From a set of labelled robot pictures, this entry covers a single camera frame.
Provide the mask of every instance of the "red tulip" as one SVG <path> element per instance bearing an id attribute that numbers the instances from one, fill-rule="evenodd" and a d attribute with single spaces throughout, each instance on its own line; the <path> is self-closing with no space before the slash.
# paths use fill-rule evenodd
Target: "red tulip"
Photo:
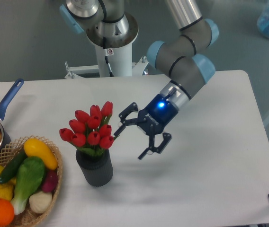
<path id="1" fill-rule="evenodd" d="M 109 115 L 112 115 L 112 107 L 113 107 L 113 104 L 111 102 L 109 101 L 105 102 L 101 110 L 102 116 L 108 117 Z"/>
<path id="2" fill-rule="evenodd" d="M 99 130 L 101 138 L 111 135 L 111 125 L 104 124 Z"/>
<path id="3" fill-rule="evenodd" d="M 86 143 L 85 135 L 81 133 L 76 133 L 72 136 L 72 143 L 77 147 L 82 147 Z"/>
<path id="4" fill-rule="evenodd" d="M 114 138 L 112 136 L 105 136 L 100 140 L 100 147 L 108 149 L 114 143 Z"/>
<path id="5" fill-rule="evenodd" d="M 97 131 L 92 131 L 87 137 L 87 141 L 90 145 L 98 145 L 100 142 L 100 134 Z"/>
<path id="6" fill-rule="evenodd" d="M 77 120 L 70 120 L 69 125 L 74 133 L 84 133 L 86 130 L 85 124 Z"/>
<path id="7" fill-rule="evenodd" d="M 67 129 L 67 128 L 60 129 L 60 137 L 64 141 L 71 142 L 72 136 L 73 136 L 73 131 L 71 131 L 70 129 Z"/>
<path id="8" fill-rule="evenodd" d="M 92 116 L 87 122 L 90 129 L 96 129 L 101 124 L 101 119 L 98 116 Z"/>
<path id="9" fill-rule="evenodd" d="M 98 105 L 91 106 L 90 116 L 98 116 L 100 119 L 102 119 L 102 113 L 101 113 L 100 107 Z"/>
<path id="10" fill-rule="evenodd" d="M 82 123 L 86 123 L 90 118 L 89 114 L 82 110 L 76 110 L 74 115 L 76 116 L 77 120 Z"/>

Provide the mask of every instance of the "cucumber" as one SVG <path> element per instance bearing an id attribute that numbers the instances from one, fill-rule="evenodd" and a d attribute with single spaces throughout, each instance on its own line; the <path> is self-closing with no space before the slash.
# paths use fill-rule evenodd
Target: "cucumber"
<path id="1" fill-rule="evenodd" d="M 16 156 L 14 156 L 0 173 L 0 184 L 7 183 L 10 181 L 10 179 L 15 177 L 20 165 L 26 158 L 27 155 L 23 149 Z"/>

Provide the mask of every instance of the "blue led light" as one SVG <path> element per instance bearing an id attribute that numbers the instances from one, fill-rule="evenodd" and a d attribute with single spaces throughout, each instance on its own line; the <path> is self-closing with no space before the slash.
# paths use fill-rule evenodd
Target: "blue led light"
<path id="1" fill-rule="evenodd" d="M 165 106 L 165 104 L 163 102 L 158 103 L 159 108 L 163 108 L 164 106 Z"/>

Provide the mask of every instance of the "garlic bulb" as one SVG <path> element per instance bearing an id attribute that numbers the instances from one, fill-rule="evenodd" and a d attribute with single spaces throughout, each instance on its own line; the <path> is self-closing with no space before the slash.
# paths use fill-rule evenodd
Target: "garlic bulb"
<path id="1" fill-rule="evenodd" d="M 53 195 L 51 192 L 37 192 L 29 197 L 29 205 L 34 213 L 42 214 L 49 207 Z"/>

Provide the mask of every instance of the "light blue joint cap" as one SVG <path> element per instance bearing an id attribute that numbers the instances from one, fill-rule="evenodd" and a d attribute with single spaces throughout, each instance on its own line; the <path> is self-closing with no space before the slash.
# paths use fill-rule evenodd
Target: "light blue joint cap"
<path id="1" fill-rule="evenodd" d="M 156 69 L 155 62 L 157 60 L 157 55 L 159 52 L 159 49 L 165 42 L 163 41 L 155 41 L 153 44 L 150 45 L 147 51 L 147 60 L 151 66 L 153 66 Z"/>
<path id="2" fill-rule="evenodd" d="M 84 32 L 83 28 L 76 22 L 76 20 L 70 15 L 67 8 L 64 5 L 60 6 L 60 14 L 63 17 L 64 21 L 68 25 L 68 27 L 76 34 L 80 34 Z"/>
<path id="3" fill-rule="evenodd" d="M 218 26 L 216 25 L 215 22 L 213 22 L 213 20 L 205 19 L 205 21 L 209 24 L 211 28 L 211 42 L 210 42 L 211 45 L 218 39 L 220 32 Z"/>
<path id="4" fill-rule="evenodd" d="M 196 63 L 205 83 L 207 83 L 215 74 L 215 66 L 207 57 L 201 54 L 196 54 L 192 57 L 192 60 Z"/>

